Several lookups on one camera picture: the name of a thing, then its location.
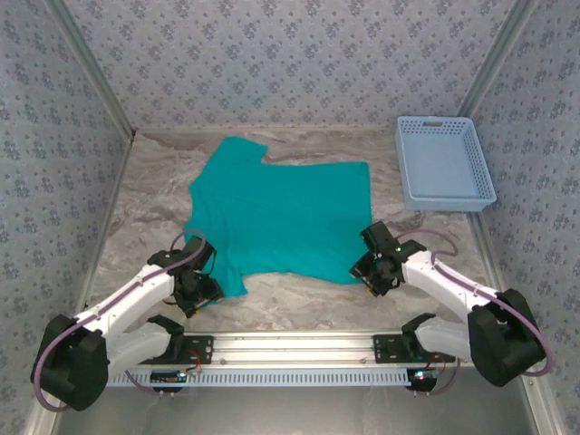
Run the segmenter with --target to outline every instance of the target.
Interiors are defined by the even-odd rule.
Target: marble surface
[[[99,263],[93,304],[134,276],[152,253],[168,248],[191,214],[189,184],[226,135],[268,145],[264,162],[273,165],[368,161],[374,220],[383,220],[395,235],[420,227],[447,232],[458,243],[460,256],[444,261],[464,275],[484,281],[463,214],[405,209],[394,130],[140,131]],[[418,234],[414,238],[431,250],[446,247],[433,236]],[[362,284],[334,285],[298,275],[251,275],[244,282],[247,295],[211,305],[189,320],[177,307],[162,303],[140,320],[160,313],[190,331],[242,331],[392,329],[426,312],[457,319],[438,301],[409,285],[375,298]]]

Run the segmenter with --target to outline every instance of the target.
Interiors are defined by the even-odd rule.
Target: t-shirt
[[[258,273],[357,282],[349,271],[367,251],[360,233],[372,223],[368,164],[268,165],[266,151],[226,138],[189,188],[185,229],[203,231],[217,250],[211,276],[226,297],[247,293],[242,276]]]

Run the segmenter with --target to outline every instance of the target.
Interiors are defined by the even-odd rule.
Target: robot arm
[[[181,325],[157,315],[131,333],[124,331],[172,295],[186,317],[221,299],[218,283],[200,272],[212,255],[210,244],[193,237],[183,249],[152,256],[134,278],[94,307],[74,318],[56,316],[44,331],[31,374],[37,396],[42,388],[81,411],[97,400],[110,377],[154,357],[174,360],[183,351]]]
[[[373,295],[385,295],[407,283],[441,301],[461,320],[445,322],[434,314],[413,319],[403,327],[403,334],[411,337],[410,347],[471,360],[486,380],[500,387],[546,357],[526,298],[518,291],[500,293],[471,281],[433,260],[416,241],[399,243],[382,222],[361,235],[369,252],[351,274],[361,278]]]

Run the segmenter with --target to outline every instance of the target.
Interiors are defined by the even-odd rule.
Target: patterned wallpaper
[[[556,396],[580,433],[580,5],[534,12],[475,117],[498,193],[485,212],[507,284],[556,351]]]
[[[513,0],[68,0],[133,127],[454,115]]]
[[[70,313],[121,135],[41,0],[0,2],[0,433],[20,432],[47,321]]]

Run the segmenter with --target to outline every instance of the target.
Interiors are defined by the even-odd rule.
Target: light blue plastic basket
[[[496,201],[471,119],[401,116],[396,141],[408,209],[481,211]]]

